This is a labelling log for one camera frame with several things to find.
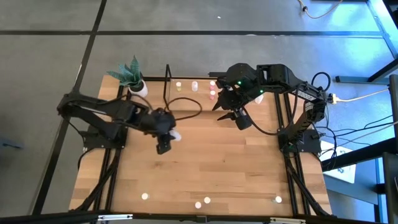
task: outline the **concrete floor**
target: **concrete floor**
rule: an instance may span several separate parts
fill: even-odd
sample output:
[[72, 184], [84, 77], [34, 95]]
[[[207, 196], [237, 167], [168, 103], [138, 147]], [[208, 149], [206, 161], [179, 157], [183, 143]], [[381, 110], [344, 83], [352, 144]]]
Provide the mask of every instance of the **concrete floor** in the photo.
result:
[[[304, 2], [313, 14], [333, 4]], [[90, 30], [99, 5], [100, 0], [0, 0], [0, 29]], [[312, 20], [303, 16], [299, 4], [291, 0], [112, 0], [99, 29], [378, 31], [365, 3], [344, 2], [333, 14]], [[0, 217], [29, 213], [60, 122], [55, 108], [73, 85], [87, 40], [87, 36], [0, 35], [0, 136], [25, 144], [22, 150], [0, 151]], [[367, 77], [393, 60], [379, 37], [101, 36], [96, 38], [81, 92], [96, 96], [105, 72], [116, 70], [118, 63], [130, 61], [133, 55], [147, 76], [164, 75], [166, 63], [175, 77], [205, 77], [208, 72], [226, 71], [238, 62], [253, 67], [283, 63], [308, 81], [319, 71], [333, 77]], [[332, 83], [330, 92], [345, 99], [383, 88]], [[331, 129], [362, 128], [391, 114], [389, 93], [329, 106], [329, 110]], [[73, 123], [85, 127], [81, 122]], [[393, 134], [388, 129], [360, 141], [375, 143]], [[347, 147], [362, 146], [349, 143]], [[67, 211], [81, 148], [80, 137], [69, 129], [45, 213]], [[352, 206], [361, 203], [350, 200]], [[339, 209], [348, 204], [345, 199], [331, 199], [331, 203], [339, 217], [373, 219], [371, 214], [360, 217]]]

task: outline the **white pot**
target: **white pot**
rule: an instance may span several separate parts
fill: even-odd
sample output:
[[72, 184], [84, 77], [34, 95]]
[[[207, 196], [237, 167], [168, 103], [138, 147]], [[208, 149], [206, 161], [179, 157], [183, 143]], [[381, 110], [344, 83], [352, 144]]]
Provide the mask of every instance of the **white pot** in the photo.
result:
[[142, 81], [142, 82], [143, 82], [143, 84], [144, 84], [144, 87], [142, 88], [142, 90], [140, 90], [140, 91], [132, 91], [132, 90], [130, 89], [130, 87], [129, 87], [130, 93], [136, 94], [136, 95], [139, 95], [139, 96], [142, 96], [142, 97], [147, 96], [147, 95], [148, 95], [147, 84], [146, 84], [144, 81]]

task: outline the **wooden table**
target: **wooden table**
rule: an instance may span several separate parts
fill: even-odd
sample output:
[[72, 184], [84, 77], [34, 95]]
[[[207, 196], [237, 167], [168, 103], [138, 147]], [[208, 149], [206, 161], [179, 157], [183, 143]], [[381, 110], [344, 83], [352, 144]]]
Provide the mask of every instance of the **wooden table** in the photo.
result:
[[[210, 100], [209, 80], [196, 80], [198, 92], [191, 91], [193, 80], [172, 80], [169, 100], [186, 96], [198, 100], [201, 115], [177, 121], [180, 142], [158, 155], [156, 139], [130, 129], [121, 159], [114, 190], [113, 212], [172, 213], [206, 215], [256, 215], [291, 217], [289, 188], [283, 155], [277, 138], [266, 136], [254, 127], [240, 131], [234, 121], [216, 119], [225, 111], [211, 111], [216, 99]], [[177, 91], [175, 82], [182, 82]], [[154, 108], [164, 107], [163, 82], [147, 82], [147, 99]], [[104, 76], [98, 98], [116, 97], [118, 80]], [[170, 105], [176, 118], [193, 114], [198, 106], [189, 101]], [[263, 129], [278, 128], [274, 95], [264, 94], [260, 105], [247, 105], [253, 120]], [[302, 112], [299, 101], [296, 119]], [[70, 208], [76, 208], [93, 190], [100, 176], [104, 150], [87, 154], [80, 166]], [[320, 163], [311, 154], [301, 153], [306, 186], [324, 210], [331, 212]], [[102, 196], [104, 207], [107, 190]], [[148, 200], [141, 199], [143, 193]], [[296, 186], [297, 204], [303, 213], [300, 191]], [[282, 203], [272, 202], [275, 196]], [[205, 197], [211, 203], [204, 204]], [[196, 209], [195, 202], [202, 202]]]

